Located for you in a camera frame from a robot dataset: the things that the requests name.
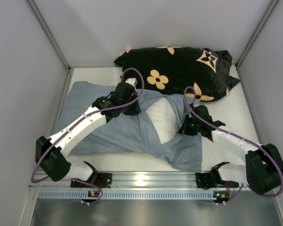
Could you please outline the white pillow insert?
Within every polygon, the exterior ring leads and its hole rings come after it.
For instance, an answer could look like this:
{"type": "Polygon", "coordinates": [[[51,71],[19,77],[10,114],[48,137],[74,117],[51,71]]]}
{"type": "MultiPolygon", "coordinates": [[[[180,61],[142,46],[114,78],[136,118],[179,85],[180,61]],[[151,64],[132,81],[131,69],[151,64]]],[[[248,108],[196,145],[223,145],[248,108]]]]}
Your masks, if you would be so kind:
{"type": "Polygon", "coordinates": [[[176,135],[176,114],[167,99],[153,103],[146,114],[151,120],[161,144],[171,141],[176,135]]]}

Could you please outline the blue grey pillowcase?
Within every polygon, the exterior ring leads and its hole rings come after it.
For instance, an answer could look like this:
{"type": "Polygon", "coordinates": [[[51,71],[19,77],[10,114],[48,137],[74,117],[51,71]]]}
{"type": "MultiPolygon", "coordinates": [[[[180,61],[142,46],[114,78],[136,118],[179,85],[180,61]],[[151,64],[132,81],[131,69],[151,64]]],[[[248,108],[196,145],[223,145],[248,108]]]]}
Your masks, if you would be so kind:
{"type": "Polygon", "coordinates": [[[200,172],[202,163],[201,135],[178,134],[186,115],[189,114],[183,95],[162,95],[157,91],[145,90],[138,100],[141,112],[138,115],[121,114],[99,127],[84,138],[70,152],[73,155],[94,153],[138,152],[161,158],[176,170],[200,172]],[[158,134],[146,114],[156,101],[165,98],[176,114],[176,135],[161,144],[158,134]]]}

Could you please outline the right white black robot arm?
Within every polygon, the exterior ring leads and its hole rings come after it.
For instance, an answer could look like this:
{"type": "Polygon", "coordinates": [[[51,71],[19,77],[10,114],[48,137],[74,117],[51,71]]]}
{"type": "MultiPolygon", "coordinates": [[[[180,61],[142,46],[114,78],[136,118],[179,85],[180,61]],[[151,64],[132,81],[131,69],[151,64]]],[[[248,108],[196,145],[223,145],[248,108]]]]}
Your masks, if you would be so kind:
{"type": "Polygon", "coordinates": [[[211,168],[219,182],[233,181],[245,184],[259,195],[266,195],[279,187],[283,192],[283,160],[278,148],[273,144],[259,144],[230,131],[221,121],[213,121],[208,109],[189,105],[180,134],[201,135],[211,142],[221,145],[236,155],[242,165],[224,161],[211,168]]]}

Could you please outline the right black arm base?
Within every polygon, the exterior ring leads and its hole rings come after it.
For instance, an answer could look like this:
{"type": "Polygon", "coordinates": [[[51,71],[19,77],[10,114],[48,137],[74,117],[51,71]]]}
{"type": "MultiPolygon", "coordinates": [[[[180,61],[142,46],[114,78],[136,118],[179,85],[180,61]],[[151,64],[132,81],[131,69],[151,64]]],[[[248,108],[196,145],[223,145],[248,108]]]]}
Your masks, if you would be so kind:
{"type": "Polygon", "coordinates": [[[216,179],[210,173],[196,173],[195,177],[197,188],[208,190],[216,187],[216,179]]]}

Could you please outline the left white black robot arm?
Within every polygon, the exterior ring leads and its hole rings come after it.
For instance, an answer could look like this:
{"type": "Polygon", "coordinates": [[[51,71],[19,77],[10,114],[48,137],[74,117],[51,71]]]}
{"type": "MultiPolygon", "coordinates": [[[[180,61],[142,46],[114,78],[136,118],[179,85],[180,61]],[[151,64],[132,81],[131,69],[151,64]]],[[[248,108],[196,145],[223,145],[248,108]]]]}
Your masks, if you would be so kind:
{"type": "Polygon", "coordinates": [[[52,181],[77,179],[86,186],[96,181],[98,171],[90,163],[71,162],[70,152],[95,129],[105,125],[120,114],[137,115],[140,112],[137,80],[129,78],[120,82],[108,96],[97,98],[75,121],[56,134],[36,141],[35,162],[52,181]]]}

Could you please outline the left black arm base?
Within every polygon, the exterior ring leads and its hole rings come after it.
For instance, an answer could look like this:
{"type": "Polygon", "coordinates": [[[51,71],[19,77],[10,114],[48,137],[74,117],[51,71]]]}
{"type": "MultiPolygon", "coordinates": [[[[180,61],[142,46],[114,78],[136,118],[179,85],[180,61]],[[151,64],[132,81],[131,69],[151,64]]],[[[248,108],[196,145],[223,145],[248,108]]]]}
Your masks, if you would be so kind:
{"type": "Polygon", "coordinates": [[[112,183],[112,173],[98,173],[94,185],[100,188],[110,188],[112,183]]]}

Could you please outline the black floral plush pillow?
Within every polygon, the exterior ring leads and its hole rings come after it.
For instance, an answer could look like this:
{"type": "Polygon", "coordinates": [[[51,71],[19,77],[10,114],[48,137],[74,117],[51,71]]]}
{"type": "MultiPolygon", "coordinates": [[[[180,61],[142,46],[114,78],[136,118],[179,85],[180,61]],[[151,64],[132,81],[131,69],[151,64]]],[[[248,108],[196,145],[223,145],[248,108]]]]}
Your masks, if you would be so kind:
{"type": "Polygon", "coordinates": [[[162,94],[183,94],[202,102],[227,96],[240,80],[230,75],[233,58],[227,50],[209,48],[156,47],[125,51],[114,60],[123,71],[137,69],[145,89],[162,94]]]}

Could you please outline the aluminium front rail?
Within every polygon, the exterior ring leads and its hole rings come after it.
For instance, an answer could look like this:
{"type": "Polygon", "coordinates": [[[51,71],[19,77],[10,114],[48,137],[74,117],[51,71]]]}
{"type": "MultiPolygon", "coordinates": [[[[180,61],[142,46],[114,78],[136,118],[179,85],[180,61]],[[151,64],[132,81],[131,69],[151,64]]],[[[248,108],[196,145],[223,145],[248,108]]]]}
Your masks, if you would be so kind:
{"type": "Polygon", "coordinates": [[[179,171],[112,171],[113,189],[198,189],[195,174],[179,171]]]}

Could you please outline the left aluminium frame post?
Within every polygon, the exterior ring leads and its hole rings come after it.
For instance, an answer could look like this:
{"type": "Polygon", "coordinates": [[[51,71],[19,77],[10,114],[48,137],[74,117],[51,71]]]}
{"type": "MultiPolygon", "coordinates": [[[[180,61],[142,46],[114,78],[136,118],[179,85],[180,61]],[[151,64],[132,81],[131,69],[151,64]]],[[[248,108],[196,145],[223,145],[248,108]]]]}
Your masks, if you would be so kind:
{"type": "Polygon", "coordinates": [[[71,70],[71,67],[68,64],[64,54],[62,53],[61,48],[59,47],[54,35],[52,34],[37,4],[35,3],[34,0],[25,0],[25,2],[28,5],[29,9],[32,11],[33,15],[35,16],[38,24],[41,26],[42,30],[44,31],[45,36],[47,37],[54,51],[58,55],[58,58],[60,59],[61,63],[63,64],[65,69],[69,72],[71,70]]]}

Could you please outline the aluminium frame post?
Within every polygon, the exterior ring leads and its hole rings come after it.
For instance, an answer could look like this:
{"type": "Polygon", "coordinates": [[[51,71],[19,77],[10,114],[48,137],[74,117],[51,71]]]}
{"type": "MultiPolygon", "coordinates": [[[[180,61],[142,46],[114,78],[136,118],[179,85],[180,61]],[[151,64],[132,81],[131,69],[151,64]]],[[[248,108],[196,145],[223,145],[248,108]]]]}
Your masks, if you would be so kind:
{"type": "Polygon", "coordinates": [[[255,27],[254,32],[250,36],[245,48],[243,49],[241,55],[239,56],[237,62],[235,63],[236,69],[242,65],[243,61],[246,59],[247,55],[249,54],[251,48],[253,47],[254,43],[256,42],[258,36],[261,34],[263,28],[265,27],[266,23],[268,22],[270,16],[273,14],[274,10],[280,3],[280,0],[271,0],[264,11],[262,17],[260,18],[257,26],[255,27]]]}
{"type": "Polygon", "coordinates": [[[35,16],[38,24],[41,26],[42,30],[44,31],[45,36],[47,37],[54,51],[58,55],[58,58],[60,59],[61,63],[63,64],[65,69],[69,72],[71,70],[71,67],[68,64],[64,54],[62,53],[61,48],[59,47],[54,35],[52,34],[37,4],[35,3],[34,0],[25,0],[25,2],[28,5],[29,9],[32,11],[33,15],[35,16]]]}

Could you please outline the right aluminium frame post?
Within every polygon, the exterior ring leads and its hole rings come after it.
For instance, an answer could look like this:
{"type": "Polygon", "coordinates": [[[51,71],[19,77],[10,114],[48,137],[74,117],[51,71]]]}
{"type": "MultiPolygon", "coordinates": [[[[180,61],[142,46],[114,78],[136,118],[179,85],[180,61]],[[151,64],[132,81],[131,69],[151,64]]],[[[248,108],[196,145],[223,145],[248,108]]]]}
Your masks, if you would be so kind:
{"type": "Polygon", "coordinates": [[[249,54],[251,48],[253,47],[254,43],[256,42],[258,36],[261,34],[263,28],[265,27],[266,23],[268,22],[270,16],[273,14],[274,10],[280,3],[280,0],[271,0],[264,11],[262,17],[260,18],[257,26],[255,27],[254,32],[250,36],[245,48],[243,49],[241,55],[239,56],[237,62],[235,63],[236,69],[242,65],[243,61],[246,59],[247,55],[249,54]]]}

